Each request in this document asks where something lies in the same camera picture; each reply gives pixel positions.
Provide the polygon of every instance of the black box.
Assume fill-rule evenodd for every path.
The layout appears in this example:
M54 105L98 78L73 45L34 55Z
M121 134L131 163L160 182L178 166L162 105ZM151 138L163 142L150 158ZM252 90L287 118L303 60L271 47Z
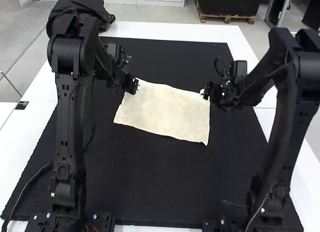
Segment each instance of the black box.
M207 15L255 16L261 0L198 0Z

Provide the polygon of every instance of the cloth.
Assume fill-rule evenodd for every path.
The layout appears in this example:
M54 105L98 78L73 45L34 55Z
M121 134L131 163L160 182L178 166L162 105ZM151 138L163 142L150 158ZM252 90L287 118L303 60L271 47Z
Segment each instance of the cloth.
M46 23L47 35L51 37L55 20L63 14L74 14L80 21L84 21L87 16L97 17L100 20L99 32L105 32L107 24L111 25L116 17L106 11L104 3L103 0L58 0Z
M139 79L135 95L125 93L113 122L157 135L208 145L210 102L195 92Z

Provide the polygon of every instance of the black cable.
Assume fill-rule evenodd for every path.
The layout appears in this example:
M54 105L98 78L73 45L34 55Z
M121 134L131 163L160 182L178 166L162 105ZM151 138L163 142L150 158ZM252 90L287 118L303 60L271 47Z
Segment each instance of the black cable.
M237 203L232 203L230 201L227 201L225 199L219 199L219 202L224 202L224 203L227 203L227 204L230 204L232 206L236 206L236 207L246 207L246 205L241 205L241 204L237 204Z
M7 232L8 230L8 224L9 222L11 221L11 218L12 216L14 215L14 213L16 212L15 210L17 209L18 207L18 204L21 200L21 198L23 197L24 193L26 191L28 191L27 189L29 189L29 186L31 183L35 182L36 179L38 179L44 172L46 172L48 169L52 168L54 166L54 163L53 162L49 162L47 163L45 166L43 166L42 168L39 169L39 171L34 175L32 176L31 179L29 179L29 181L25 184L25 186L23 187L18 199L16 200L15 202L15 205L13 206L12 208L12 211L10 213L10 216L4 220L3 224L2 224L2 228L1 228L1 232Z
M220 61L222 63L222 72L220 71L219 67L218 67L218 61ZM227 75L226 75L226 64L224 62L224 60L218 56L214 59L214 68L217 71L217 73L221 76L221 78L226 79Z
M263 77L263 79L264 79L264 80L271 80L271 79L273 79L279 71L281 71L281 70L283 70L284 68L286 68L289 64L293 64L293 62L291 61L291 62L285 63L284 65L282 65L282 66L280 66L279 68L275 69L275 70L272 71L271 73L265 75L265 76ZM255 83L256 83L256 82L252 82L248 87L246 87L246 88L241 92L240 95L235 95L235 94L233 93L233 91L232 91L232 88L231 88L231 86L230 86L230 83L228 83L228 84L227 84L227 86L228 86L228 92L229 92L233 97L235 97L236 99L239 99L239 98L244 94L244 92L247 91L247 90L248 90L253 84L255 84Z
M92 78L92 84L91 84L91 90L90 90L90 101L91 101L91 113L92 113L92 120L93 120L93 125L91 128L91 135L85 146L83 147L83 151L86 152L88 146L91 144L91 142L94 140L95 134L96 134L96 117L95 117L95 110L94 110L94 105L93 105L93 95L94 95L94 85L95 85L95 76Z

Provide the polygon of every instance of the cable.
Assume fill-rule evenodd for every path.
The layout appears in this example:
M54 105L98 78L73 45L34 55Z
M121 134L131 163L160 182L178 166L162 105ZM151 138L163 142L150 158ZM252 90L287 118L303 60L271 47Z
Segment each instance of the cable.
M52 168L54 165L53 162L49 162L47 163L45 166L43 166L42 168L39 169L39 171L34 175L32 176L31 179L29 179L29 181L25 184L25 186L23 187L18 199L16 200L15 202L15 205L13 206L12 208L12 211L10 213L10 216L4 220L3 224L2 224L2 228L1 228L1 232L7 232L8 230L8 224L9 222L11 221L11 218L12 216L14 215L14 213L16 212L16 208L21 200L21 198L23 197L25 191L27 191L26 189L29 187L29 185L34 182L36 179L38 179L45 171L47 171L48 169Z
M293 62L291 61L291 62L285 63L284 65L282 65L282 66L280 66L279 68L275 69L275 70L272 71L271 73L265 75L265 76L263 77L263 79L265 79L265 80L270 80L270 79L272 79L274 74L276 74L276 73L278 73L279 71L281 71L282 69L286 68L289 64L293 64ZM236 99L239 99L239 98L244 94L244 92L247 91L247 90L248 90L253 84L255 84L255 83L256 83L256 81L252 82L248 87L246 87L246 88L241 92L240 95L235 95L235 94L233 93L232 88L231 88L230 85L229 85L230 83L228 83L227 86L228 86L228 91L229 91L229 93L230 93L233 97L235 97Z
M261 205L259 206L259 208L257 209L257 211L254 213L254 215L252 216L252 218L250 219L250 221L249 221L248 224L246 225L246 228L245 228L245 231L244 231L244 232L247 232L247 231L248 231L250 224L251 224L252 221L255 219L255 217L257 216L257 214L261 211L261 208L262 208L262 206L264 206L264 203L266 202L266 199L268 198L269 192L270 192L270 190L272 189L272 187L274 186L274 184L275 184L275 183L273 183L273 184L271 185L271 187L269 188L269 190L268 190L268 192L266 193L266 196L264 197Z
M95 110L93 106L93 94L94 94L94 85L95 85L95 76L92 78L92 84L91 84L91 95L90 95L90 101L91 101L91 113L92 113L92 120L93 125L91 128L91 136L85 146L83 147L83 151L86 152L88 146L91 144L91 142L94 140L95 134L96 134L96 117L95 117Z
M218 68L218 61L220 61L222 63L222 65L223 65L222 72ZM227 78L227 75L226 75L226 64L225 64L224 60L220 56L218 56L218 57L216 57L214 59L214 68L218 72L218 74L221 76L221 78L223 78L223 79Z
M96 227L94 227L93 225L91 225L91 226L92 226L92 228L95 230L95 232L99 232L99 230L97 230Z
M225 202L225 203L230 204L230 205L232 205L232 206L237 206L237 207L246 207L246 205L240 205L240 204L237 204L237 203L232 203L232 202L229 202L229 201L224 200L224 199L219 199L219 201L221 201L221 202Z

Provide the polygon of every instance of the wooden pallet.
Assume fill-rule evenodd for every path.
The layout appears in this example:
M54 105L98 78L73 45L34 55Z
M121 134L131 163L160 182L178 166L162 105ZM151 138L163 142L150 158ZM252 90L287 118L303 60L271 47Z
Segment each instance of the wooden pallet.
M256 16L205 14L205 13L202 13L198 0L194 0L194 3L195 3L195 7L198 12L201 23L205 23L206 18L224 18L224 23L226 23L226 24L230 24L231 18L233 18L233 19L247 19L249 25L253 25L255 23Z

